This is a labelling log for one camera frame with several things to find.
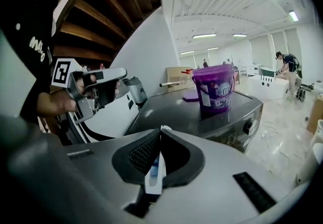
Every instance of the cardboard box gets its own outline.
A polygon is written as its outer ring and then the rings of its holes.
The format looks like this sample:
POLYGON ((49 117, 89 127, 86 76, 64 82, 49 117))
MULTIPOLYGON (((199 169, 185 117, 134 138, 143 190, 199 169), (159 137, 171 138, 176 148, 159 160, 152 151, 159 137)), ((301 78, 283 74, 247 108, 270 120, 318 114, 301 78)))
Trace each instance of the cardboard box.
MULTIPOLYGON (((167 82, 176 82, 176 81, 183 81, 187 80, 188 75, 183 72, 186 72, 187 69, 191 69, 191 67, 167 67, 167 82)), ((192 80, 187 81, 185 84, 175 85, 168 88, 168 92, 187 89, 189 87, 195 86, 192 80)))
POLYGON ((319 119, 323 119, 323 96, 320 94, 315 98, 312 112, 308 119, 307 130, 312 134, 314 134, 316 131, 317 121, 319 119))

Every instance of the chair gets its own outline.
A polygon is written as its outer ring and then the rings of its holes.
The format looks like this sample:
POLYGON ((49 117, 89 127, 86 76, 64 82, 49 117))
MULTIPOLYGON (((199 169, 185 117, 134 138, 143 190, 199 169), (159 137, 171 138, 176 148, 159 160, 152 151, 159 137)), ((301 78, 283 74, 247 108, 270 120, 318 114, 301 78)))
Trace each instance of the chair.
POLYGON ((244 75, 244 73, 246 73, 246 75, 247 75, 247 67, 242 67, 242 70, 240 70, 240 72, 241 72, 241 75, 244 75))

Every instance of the black t-shirt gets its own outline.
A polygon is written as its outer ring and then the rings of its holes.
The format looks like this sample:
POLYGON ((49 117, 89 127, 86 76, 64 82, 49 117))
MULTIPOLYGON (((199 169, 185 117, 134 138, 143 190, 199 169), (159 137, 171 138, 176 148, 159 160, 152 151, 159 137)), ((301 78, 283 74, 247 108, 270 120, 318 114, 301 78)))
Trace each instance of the black t-shirt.
POLYGON ((288 64, 288 67, 289 67, 289 71, 290 72, 295 72, 296 71, 296 64, 294 62, 294 58, 291 55, 284 54, 283 55, 283 62, 285 64, 288 64))
POLYGON ((38 95, 49 93, 50 67, 47 47, 51 41, 53 10, 58 0, 3 0, 1 28, 20 60, 35 76, 21 116, 37 123, 38 95))

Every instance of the bucket lid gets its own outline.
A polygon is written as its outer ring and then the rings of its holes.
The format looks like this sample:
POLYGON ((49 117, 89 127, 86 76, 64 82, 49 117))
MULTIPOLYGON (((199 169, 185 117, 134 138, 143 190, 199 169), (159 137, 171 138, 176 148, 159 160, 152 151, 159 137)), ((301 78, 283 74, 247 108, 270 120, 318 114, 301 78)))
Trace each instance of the bucket lid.
POLYGON ((232 64, 227 65, 216 65, 210 66, 203 69, 197 69, 193 71, 193 76, 201 76, 201 75, 210 75, 216 73, 224 73, 232 71, 232 64))

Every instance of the white label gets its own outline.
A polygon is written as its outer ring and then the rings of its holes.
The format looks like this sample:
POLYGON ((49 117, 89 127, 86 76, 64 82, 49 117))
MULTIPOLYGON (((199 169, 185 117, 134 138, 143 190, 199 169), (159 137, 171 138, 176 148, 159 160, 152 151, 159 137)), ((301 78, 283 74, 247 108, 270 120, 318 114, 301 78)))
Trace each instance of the white label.
POLYGON ((202 97, 203 105, 204 106, 211 106, 210 96, 203 92, 203 90, 204 90, 208 93, 207 85, 201 85, 200 88, 202 89, 201 90, 201 97, 202 97))
POLYGON ((250 141, 250 138, 243 143, 243 147, 245 147, 246 145, 248 145, 249 141, 250 141))

